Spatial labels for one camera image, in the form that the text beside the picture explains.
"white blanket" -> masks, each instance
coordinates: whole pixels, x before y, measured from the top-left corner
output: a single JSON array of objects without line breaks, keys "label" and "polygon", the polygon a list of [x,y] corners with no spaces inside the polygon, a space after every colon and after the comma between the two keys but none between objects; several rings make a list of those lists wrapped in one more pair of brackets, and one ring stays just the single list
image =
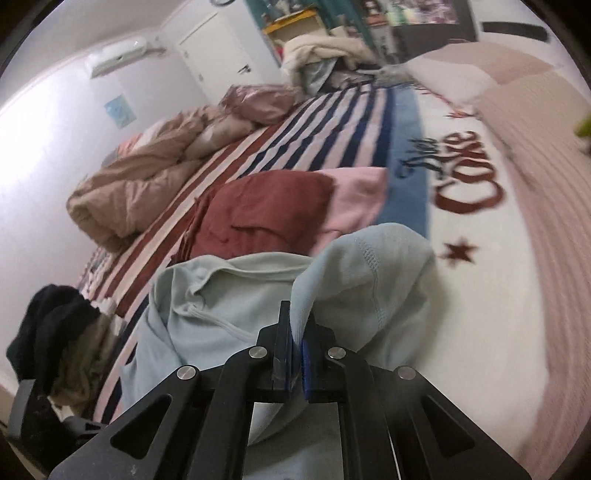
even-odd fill
[{"label": "white blanket", "polygon": [[299,73],[301,67],[334,57],[343,57],[347,67],[352,70],[357,62],[375,61],[373,52],[360,38],[305,34],[285,43],[281,74],[290,85],[301,86]]}]

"black gripper frame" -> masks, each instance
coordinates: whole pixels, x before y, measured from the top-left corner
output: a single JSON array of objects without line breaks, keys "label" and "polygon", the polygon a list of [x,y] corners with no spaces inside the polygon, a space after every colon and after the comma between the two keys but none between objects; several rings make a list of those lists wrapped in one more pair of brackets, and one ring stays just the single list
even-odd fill
[{"label": "black gripper frame", "polygon": [[[49,480],[239,480],[255,402],[284,403],[299,366],[289,302],[257,346],[181,367],[59,464]],[[370,367],[306,325],[304,396],[338,404],[345,480],[528,480],[519,464],[410,367]]]}]

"red star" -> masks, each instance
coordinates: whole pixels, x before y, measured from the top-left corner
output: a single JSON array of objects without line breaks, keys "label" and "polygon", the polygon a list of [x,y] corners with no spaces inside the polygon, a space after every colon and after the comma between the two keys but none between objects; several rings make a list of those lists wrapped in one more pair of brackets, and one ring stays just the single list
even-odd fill
[{"label": "red star", "polygon": [[460,260],[475,263],[474,260],[471,259],[470,253],[473,250],[478,250],[478,247],[476,245],[469,245],[468,240],[465,238],[460,238],[457,245],[445,244],[445,246],[447,247],[447,252],[443,255],[439,255],[439,258],[449,260],[450,267],[455,267],[456,262]]}]

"striped blanket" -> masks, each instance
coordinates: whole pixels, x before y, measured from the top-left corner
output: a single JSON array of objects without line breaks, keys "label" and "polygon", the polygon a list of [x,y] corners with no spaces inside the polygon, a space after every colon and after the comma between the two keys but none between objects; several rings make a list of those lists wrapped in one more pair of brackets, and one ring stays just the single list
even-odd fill
[{"label": "striped blanket", "polygon": [[530,239],[487,129],[418,86],[363,86],[308,100],[284,122],[218,152],[127,251],[93,266],[83,293],[112,297],[129,322],[93,419],[109,423],[122,413],[119,369],[134,355],[152,279],[178,249],[195,197],[262,170],[359,166],[389,170],[378,222],[407,225],[437,255],[432,328],[415,367],[519,460],[548,379]]}]

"ceiling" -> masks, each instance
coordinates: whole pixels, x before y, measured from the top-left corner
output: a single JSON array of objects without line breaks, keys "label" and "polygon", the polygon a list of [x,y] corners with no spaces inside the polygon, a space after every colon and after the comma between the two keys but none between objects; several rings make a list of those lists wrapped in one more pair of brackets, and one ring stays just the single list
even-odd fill
[{"label": "ceiling", "polygon": [[[34,28],[6,66],[0,77],[0,105],[51,65],[97,43],[157,27],[183,2],[63,0]],[[43,2],[30,3],[34,4],[34,8]],[[10,11],[14,21],[20,11]]]}]

